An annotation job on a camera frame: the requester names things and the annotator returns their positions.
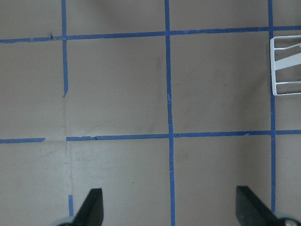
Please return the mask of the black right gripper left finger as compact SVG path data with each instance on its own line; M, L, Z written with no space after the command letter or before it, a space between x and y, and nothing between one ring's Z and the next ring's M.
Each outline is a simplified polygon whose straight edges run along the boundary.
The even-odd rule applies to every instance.
M104 220L102 188L93 188L74 217L53 222L54 226L101 226Z

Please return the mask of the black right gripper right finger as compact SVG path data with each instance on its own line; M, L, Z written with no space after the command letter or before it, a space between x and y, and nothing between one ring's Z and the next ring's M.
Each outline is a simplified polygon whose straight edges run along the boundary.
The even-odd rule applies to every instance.
M299 226L291 217L278 217L248 186L236 187L236 218L242 226Z

